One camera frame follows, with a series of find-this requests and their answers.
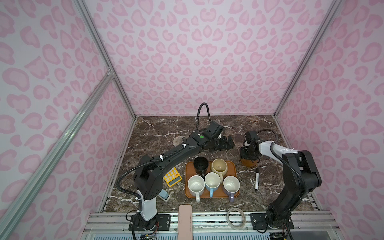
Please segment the brown round wooden coaster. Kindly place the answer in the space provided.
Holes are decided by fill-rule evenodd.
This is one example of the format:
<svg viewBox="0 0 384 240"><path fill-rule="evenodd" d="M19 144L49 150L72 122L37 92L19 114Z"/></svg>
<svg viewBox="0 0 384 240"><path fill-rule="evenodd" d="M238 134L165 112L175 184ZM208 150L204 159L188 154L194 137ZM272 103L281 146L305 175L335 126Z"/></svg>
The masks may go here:
<svg viewBox="0 0 384 240"><path fill-rule="evenodd" d="M247 168L254 168L258 165L259 160L252 161L252 160L241 159L241 163L243 166Z"/></svg>

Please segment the black mug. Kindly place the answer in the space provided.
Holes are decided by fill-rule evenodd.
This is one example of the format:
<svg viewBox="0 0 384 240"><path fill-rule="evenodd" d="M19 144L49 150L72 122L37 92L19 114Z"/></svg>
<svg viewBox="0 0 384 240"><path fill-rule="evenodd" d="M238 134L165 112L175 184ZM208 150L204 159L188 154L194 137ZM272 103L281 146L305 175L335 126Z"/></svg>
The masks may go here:
<svg viewBox="0 0 384 240"><path fill-rule="evenodd" d="M209 167L208 159L205 157L197 157L194 159L193 165L194 165L196 174L205 178L205 175Z"/></svg>

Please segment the cream beige mug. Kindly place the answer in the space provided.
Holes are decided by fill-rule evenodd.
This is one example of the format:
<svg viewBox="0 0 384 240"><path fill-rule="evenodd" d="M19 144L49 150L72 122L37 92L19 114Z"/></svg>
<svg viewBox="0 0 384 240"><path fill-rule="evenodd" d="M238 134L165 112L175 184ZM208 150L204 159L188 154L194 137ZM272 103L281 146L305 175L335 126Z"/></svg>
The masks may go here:
<svg viewBox="0 0 384 240"><path fill-rule="evenodd" d="M223 159L215 159L211 163L211 171L219 175L222 184L228 172L227 162Z"/></svg>

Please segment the beige speckled round coaster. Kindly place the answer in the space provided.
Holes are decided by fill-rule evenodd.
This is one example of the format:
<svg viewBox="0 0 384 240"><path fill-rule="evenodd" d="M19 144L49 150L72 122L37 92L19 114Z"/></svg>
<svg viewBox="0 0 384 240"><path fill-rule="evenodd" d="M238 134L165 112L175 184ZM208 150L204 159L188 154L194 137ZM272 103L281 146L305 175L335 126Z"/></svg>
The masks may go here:
<svg viewBox="0 0 384 240"><path fill-rule="evenodd" d="M176 147L180 144L183 144L185 140L186 140L185 136L177 136L173 140L173 145Z"/></svg>

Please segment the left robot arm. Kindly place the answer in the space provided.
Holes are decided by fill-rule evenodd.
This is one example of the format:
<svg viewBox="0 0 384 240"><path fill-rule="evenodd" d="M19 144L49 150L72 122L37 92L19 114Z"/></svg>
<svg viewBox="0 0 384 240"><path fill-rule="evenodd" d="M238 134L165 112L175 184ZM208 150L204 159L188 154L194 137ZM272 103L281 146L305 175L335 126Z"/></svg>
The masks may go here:
<svg viewBox="0 0 384 240"><path fill-rule="evenodd" d="M146 166L137 169L134 175L140 208L133 222L141 224L147 230L156 225L158 215L156 198L163 189L163 176L172 168L203 151L231 150L234 147L234 139L231 136L209 138L202 133L193 132L181 144L161 155L153 158L148 155L143 156L140 164L146 164Z"/></svg>

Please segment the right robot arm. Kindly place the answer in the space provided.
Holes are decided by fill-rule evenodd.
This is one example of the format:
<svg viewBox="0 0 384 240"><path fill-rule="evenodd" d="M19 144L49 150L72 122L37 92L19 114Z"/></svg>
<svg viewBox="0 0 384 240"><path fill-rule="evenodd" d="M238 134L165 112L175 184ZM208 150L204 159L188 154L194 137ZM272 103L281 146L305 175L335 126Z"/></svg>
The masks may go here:
<svg viewBox="0 0 384 240"><path fill-rule="evenodd" d="M270 157L283 164L284 187L266 212L266 223L276 228L285 224L296 207L309 192L322 184L314 158L309 151L297 151L277 145L274 141L262 140L260 131L245 133L240 158L256 161L261 156Z"/></svg>

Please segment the black white marker pen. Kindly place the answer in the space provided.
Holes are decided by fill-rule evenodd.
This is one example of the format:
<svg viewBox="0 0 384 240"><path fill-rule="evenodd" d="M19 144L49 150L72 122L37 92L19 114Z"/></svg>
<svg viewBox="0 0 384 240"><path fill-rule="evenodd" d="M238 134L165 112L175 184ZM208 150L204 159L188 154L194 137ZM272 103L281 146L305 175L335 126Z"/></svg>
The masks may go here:
<svg viewBox="0 0 384 240"><path fill-rule="evenodd" d="M255 172L255 191L259 190L259 184L260 184L260 168L256 168L256 172Z"/></svg>

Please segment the light blue mug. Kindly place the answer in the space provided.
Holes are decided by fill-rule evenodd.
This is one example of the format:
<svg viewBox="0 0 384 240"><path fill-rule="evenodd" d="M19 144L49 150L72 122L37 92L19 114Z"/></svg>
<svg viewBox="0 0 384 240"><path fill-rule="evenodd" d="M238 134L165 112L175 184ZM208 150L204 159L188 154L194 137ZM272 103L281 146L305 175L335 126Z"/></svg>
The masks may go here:
<svg viewBox="0 0 384 240"><path fill-rule="evenodd" d="M205 175L205 188L210 194L210 198L213 197L214 192L219 188L221 184L221 178L218 174L210 172Z"/></svg>

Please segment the lavender mug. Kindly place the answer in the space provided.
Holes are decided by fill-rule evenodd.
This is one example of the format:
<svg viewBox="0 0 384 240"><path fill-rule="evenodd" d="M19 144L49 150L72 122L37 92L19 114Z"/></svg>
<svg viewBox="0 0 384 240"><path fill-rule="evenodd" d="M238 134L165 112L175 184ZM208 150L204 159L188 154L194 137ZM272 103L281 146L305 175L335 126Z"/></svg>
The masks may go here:
<svg viewBox="0 0 384 240"><path fill-rule="evenodd" d="M234 202L235 195L240 190L240 182L234 176L227 176L223 181L223 188L225 194L229 197L230 202Z"/></svg>

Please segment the white mug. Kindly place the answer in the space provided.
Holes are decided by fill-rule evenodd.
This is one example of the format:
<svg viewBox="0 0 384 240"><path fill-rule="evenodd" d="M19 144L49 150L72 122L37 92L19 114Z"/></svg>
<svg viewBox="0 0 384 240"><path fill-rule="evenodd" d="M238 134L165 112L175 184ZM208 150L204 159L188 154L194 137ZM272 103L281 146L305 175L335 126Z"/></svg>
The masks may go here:
<svg viewBox="0 0 384 240"><path fill-rule="evenodd" d="M199 203L200 197L205 190L205 180L199 175L190 177L188 180L188 189L190 194L196 198L196 202Z"/></svg>

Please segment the yellow calculator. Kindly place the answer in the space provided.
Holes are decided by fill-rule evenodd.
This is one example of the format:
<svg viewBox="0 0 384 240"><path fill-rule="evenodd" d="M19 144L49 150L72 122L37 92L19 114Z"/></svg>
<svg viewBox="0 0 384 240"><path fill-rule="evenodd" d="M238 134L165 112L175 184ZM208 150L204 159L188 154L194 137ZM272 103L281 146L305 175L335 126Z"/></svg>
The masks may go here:
<svg viewBox="0 0 384 240"><path fill-rule="evenodd" d="M168 173L164 175L163 179L165 180L168 187L172 187L176 185L178 182L180 182L182 180L182 177L176 168L172 168L171 170L168 171Z"/></svg>

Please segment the clear tape roll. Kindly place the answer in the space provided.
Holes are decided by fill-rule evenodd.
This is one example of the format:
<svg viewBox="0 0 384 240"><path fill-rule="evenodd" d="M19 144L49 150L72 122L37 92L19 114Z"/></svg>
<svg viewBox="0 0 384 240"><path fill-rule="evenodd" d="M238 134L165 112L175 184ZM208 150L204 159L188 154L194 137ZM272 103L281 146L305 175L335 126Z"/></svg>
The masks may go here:
<svg viewBox="0 0 384 240"><path fill-rule="evenodd" d="M226 214L226 221L233 230L242 230L247 223L245 213L239 208L230 208Z"/></svg>

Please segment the grey blue stapler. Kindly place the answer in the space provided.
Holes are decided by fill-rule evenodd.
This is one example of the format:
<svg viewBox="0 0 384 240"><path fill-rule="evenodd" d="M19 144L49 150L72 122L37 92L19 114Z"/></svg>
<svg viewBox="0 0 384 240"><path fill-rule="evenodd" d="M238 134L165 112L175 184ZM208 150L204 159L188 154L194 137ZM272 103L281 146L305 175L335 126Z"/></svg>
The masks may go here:
<svg viewBox="0 0 384 240"><path fill-rule="evenodd" d="M158 194L158 197L165 202L167 202L170 199L169 193L165 190L161 190L160 193Z"/></svg>

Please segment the pink rectangular bar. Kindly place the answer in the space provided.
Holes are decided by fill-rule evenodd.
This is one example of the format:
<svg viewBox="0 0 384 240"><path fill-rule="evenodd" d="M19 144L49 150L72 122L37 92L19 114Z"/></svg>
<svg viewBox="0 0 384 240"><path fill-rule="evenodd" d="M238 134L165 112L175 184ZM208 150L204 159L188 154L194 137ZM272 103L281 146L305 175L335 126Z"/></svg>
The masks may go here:
<svg viewBox="0 0 384 240"><path fill-rule="evenodd" d="M178 240L193 240L193 212L191 205L179 206Z"/></svg>

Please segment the left aluminium frame strut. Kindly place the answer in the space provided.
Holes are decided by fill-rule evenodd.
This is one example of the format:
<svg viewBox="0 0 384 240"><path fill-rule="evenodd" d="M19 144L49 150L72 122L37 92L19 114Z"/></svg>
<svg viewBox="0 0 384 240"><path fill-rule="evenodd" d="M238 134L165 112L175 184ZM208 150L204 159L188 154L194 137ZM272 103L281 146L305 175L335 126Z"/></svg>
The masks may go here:
<svg viewBox="0 0 384 240"><path fill-rule="evenodd" d="M107 73L104 76L103 80L67 125L67 128L59 135L57 140L53 141L49 148L38 147L37 151L42 152L42 154L38 154L38 157L42 158L43 161L39 162L29 179L16 179L16 173L11 175L11 172L1 171L1 194L11 193L10 197L6 196L6 199L10 199L10 204L4 214L1 215L2 240L9 238L24 217L31 203L80 131L106 88L112 83L114 77L112 73Z"/></svg>

